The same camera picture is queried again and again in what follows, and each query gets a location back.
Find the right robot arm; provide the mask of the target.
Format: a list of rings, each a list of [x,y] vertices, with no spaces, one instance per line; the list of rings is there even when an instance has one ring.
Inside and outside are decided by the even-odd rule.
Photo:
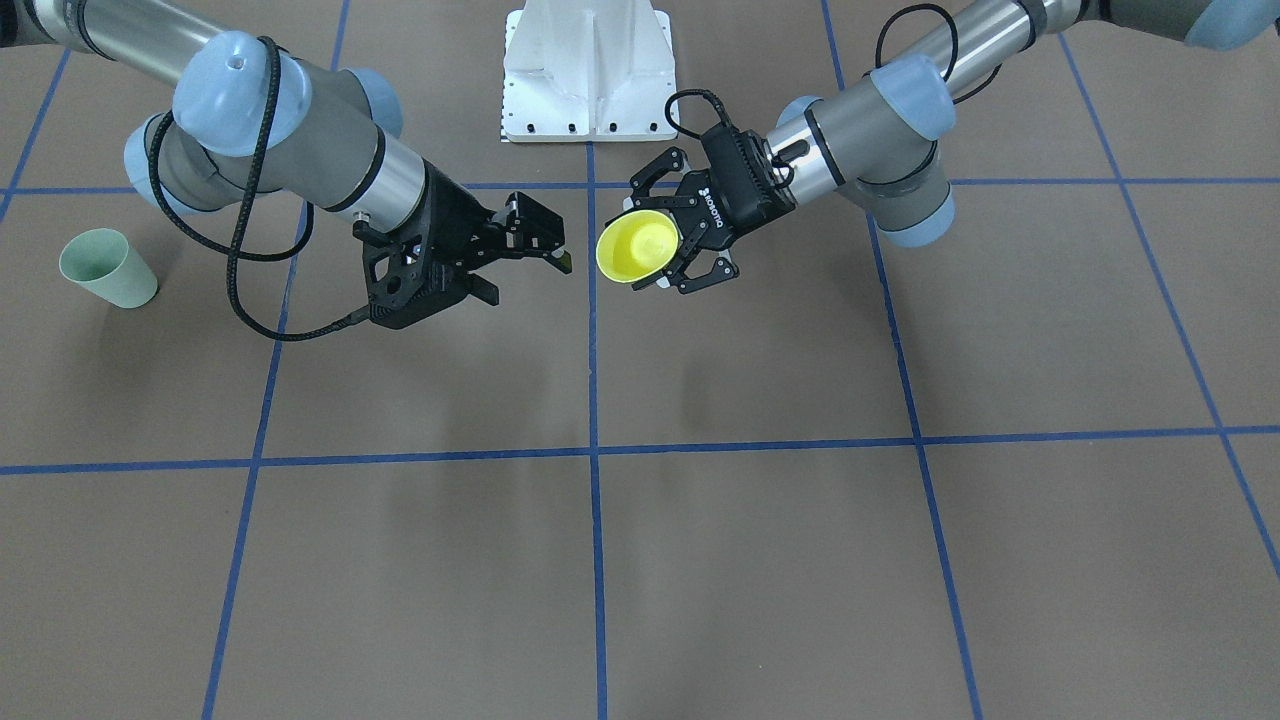
[[[403,329],[466,299],[497,305],[479,270],[498,260],[572,270],[561,215],[521,192],[484,208],[401,141],[398,97],[375,72],[316,67],[166,1],[5,1],[3,46],[35,45],[174,88],[170,109],[127,143],[131,183],[224,256],[229,305],[264,337],[301,342],[364,322]],[[348,222],[361,243],[366,304],[316,331],[271,331],[241,302],[239,264],[294,258],[316,211]]]

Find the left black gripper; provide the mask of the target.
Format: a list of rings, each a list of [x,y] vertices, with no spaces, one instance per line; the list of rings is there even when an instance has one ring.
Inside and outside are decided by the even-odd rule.
[[[668,147],[630,179],[628,210],[677,213],[677,227],[690,238],[660,261],[660,284],[681,295],[736,279],[739,265],[728,247],[745,234],[794,211],[797,204],[780,187],[764,141],[751,131],[709,128],[700,143],[709,167],[689,170],[689,155]],[[654,195],[668,176],[681,179],[677,193]]]

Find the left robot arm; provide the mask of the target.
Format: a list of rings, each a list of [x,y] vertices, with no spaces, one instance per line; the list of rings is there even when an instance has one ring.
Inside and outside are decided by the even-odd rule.
[[[940,27],[904,53],[876,50],[874,65],[832,97],[799,97],[765,135],[737,127],[705,88],[668,96],[705,100],[716,123],[694,138],[708,165],[668,149],[630,181],[623,211],[608,222],[596,265],[635,290],[657,284],[692,293],[733,279],[731,246],[796,208],[841,193],[904,247],[945,234],[955,218],[941,138],[956,108],[980,92],[1004,63],[1038,40],[1085,22],[1215,51],[1238,49],[1277,28],[1275,1],[975,1],[960,12],[918,3]]]

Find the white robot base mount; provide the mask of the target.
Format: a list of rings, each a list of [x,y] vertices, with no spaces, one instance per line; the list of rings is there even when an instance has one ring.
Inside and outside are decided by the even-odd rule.
[[[504,22],[500,137],[658,142],[677,132],[672,22],[649,1],[526,1]]]

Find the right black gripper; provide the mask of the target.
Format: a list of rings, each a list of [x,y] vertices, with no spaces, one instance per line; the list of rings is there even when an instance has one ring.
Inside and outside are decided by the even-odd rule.
[[[475,240],[497,236],[497,225],[498,258],[535,258],[566,275],[573,272],[559,214],[524,192],[513,192],[493,218],[493,211],[434,165],[426,165],[425,172],[422,197],[402,225],[381,232],[366,220],[353,223],[352,234],[364,245],[367,318],[372,324],[401,331],[466,299],[498,306],[499,288],[474,273],[470,255]]]

